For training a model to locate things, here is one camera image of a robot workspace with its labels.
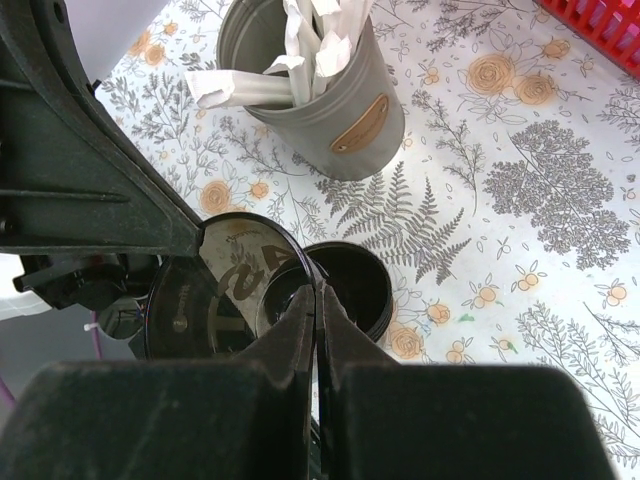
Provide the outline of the red plastic shopping basket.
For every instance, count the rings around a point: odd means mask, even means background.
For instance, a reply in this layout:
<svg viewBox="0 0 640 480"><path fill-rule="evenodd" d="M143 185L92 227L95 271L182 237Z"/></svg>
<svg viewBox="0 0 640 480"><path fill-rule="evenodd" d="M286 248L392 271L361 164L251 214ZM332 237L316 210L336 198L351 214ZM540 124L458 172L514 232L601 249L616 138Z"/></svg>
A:
<svg viewBox="0 0 640 480"><path fill-rule="evenodd" d="M639 80L639 0L542 0L536 4Z"/></svg>

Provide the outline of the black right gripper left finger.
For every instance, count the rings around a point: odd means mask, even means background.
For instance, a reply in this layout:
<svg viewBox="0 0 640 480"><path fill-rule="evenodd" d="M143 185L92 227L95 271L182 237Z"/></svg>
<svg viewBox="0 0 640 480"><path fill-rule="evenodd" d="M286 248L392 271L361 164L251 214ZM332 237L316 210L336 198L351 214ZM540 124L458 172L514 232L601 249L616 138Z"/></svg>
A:
<svg viewBox="0 0 640 480"><path fill-rule="evenodd" d="M5 479L305 479L314 293L225 360L58 363L1 434Z"/></svg>

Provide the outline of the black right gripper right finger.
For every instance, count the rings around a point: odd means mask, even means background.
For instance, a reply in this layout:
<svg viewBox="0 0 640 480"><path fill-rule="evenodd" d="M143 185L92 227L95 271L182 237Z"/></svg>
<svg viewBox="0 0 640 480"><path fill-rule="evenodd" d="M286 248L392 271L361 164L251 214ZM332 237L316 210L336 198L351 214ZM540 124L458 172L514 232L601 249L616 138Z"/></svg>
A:
<svg viewBox="0 0 640 480"><path fill-rule="evenodd" d="M541 366L402 365L316 290L322 467L331 479L611 479L586 401Z"/></svg>

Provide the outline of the transparent dark cup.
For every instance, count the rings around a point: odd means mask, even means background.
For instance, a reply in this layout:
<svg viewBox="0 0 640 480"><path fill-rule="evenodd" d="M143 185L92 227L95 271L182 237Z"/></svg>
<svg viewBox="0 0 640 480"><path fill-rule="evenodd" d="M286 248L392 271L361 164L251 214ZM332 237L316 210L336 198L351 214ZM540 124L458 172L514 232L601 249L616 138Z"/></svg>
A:
<svg viewBox="0 0 640 480"><path fill-rule="evenodd" d="M204 222L202 233L196 255L167 258L151 286L144 317L150 360L240 352L313 281L302 247L266 217L225 213Z"/></svg>

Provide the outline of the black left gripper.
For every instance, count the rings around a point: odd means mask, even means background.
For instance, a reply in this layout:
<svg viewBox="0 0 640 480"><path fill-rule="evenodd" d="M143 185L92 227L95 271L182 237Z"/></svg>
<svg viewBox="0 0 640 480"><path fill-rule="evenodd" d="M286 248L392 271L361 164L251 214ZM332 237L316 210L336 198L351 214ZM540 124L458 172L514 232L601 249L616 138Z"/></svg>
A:
<svg viewBox="0 0 640 480"><path fill-rule="evenodd" d="M80 305L106 335L130 339L161 266L155 255L193 256L202 235L96 99L65 4L3 2L1 249L31 255L20 258L17 291L57 310Z"/></svg>

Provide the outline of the black printed coffee cup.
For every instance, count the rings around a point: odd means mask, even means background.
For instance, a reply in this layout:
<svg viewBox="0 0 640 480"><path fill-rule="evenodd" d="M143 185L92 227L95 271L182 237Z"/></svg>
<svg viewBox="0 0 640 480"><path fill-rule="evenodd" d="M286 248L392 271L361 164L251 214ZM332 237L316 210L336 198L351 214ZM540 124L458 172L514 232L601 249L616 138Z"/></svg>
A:
<svg viewBox="0 0 640 480"><path fill-rule="evenodd" d="M348 317L372 341L380 340L391 322L391 279L382 261L356 244L334 241L304 249L333 288ZM265 296L267 322L275 324L294 293L306 282L300 260L288 254L275 270Z"/></svg>

